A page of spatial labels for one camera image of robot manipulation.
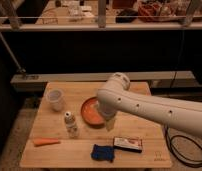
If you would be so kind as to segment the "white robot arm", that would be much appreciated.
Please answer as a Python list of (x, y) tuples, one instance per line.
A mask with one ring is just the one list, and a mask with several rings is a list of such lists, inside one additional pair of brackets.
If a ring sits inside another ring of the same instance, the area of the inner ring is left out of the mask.
[(129, 88), (128, 76), (116, 72), (98, 89), (98, 107), (106, 121), (122, 111), (202, 138), (201, 102), (143, 95)]

